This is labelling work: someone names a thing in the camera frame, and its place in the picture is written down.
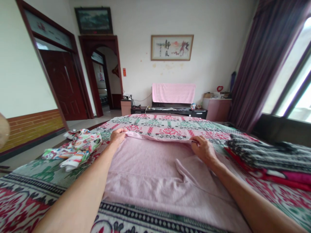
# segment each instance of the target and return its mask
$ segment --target brick wainscoting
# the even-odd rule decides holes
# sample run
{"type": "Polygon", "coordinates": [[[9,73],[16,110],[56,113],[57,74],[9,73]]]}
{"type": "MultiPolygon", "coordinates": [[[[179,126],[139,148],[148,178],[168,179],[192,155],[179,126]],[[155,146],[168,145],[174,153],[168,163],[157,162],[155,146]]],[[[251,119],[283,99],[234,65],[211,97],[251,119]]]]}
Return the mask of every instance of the brick wainscoting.
{"type": "Polygon", "coordinates": [[[58,109],[7,119],[10,137],[0,153],[64,128],[58,109]]]}

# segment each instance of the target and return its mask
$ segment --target tiled floor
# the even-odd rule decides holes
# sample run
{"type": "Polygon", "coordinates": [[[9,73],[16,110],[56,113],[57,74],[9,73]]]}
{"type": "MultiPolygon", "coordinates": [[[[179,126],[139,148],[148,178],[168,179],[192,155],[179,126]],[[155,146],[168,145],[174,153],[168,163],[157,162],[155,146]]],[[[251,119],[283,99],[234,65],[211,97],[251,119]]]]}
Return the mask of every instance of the tiled floor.
{"type": "MultiPolygon", "coordinates": [[[[120,117],[121,110],[110,110],[109,106],[108,107],[103,107],[103,113],[104,115],[99,118],[94,118],[94,119],[88,119],[88,120],[77,120],[77,121],[67,121],[68,127],[70,130],[72,129],[82,129],[82,128],[89,128],[93,125],[97,125],[99,123],[108,121],[114,117],[120,117]]],[[[48,141],[45,141],[44,143],[41,143],[27,151],[24,151],[2,163],[0,165],[2,166],[10,166],[8,170],[14,170],[24,164],[29,163],[30,161],[36,159],[39,157],[45,149],[51,148],[61,141],[63,141],[65,138],[63,135],[58,135],[48,141]]]]}

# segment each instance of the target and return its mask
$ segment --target forearm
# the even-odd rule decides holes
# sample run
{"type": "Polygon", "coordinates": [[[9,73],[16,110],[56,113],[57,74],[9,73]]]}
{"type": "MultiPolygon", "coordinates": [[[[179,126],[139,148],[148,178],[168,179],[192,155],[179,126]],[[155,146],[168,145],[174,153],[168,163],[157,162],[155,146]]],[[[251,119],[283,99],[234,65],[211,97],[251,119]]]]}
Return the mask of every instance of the forearm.
{"type": "Polygon", "coordinates": [[[245,182],[239,180],[225,165],[217,162],[210,168],[236,201],[254,232],[306,232],[245,182]]]}
{"type": "Polygon", "coordinates": [[[34,232],[91,230],[118,146],[118,143],[111,143],[106,147],[97,160],[55,202],[34,232]]]}

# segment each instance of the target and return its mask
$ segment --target small figurine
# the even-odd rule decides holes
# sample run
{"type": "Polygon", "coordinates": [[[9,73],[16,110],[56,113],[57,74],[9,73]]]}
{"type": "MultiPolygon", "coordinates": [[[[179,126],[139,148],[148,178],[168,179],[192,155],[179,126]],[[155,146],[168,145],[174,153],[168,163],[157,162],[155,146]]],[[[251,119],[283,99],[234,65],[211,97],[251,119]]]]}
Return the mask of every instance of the small figurine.
{"type": "Polygon", "coordinates": [[[191,105],[191,110],[195,110],[195,103],[191,105]]]}

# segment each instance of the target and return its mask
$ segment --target curtain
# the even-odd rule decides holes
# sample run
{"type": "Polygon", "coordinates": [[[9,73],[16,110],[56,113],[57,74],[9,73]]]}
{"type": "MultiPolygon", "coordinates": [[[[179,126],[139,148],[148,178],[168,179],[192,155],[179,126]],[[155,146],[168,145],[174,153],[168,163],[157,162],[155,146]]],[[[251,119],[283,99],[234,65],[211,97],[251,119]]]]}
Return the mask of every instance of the curtain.
{"type": "Polygon", "coordinates": [[[311,11],[310,0],[260,0],[235,85],[229,121],[250,133],[311,11]]]}

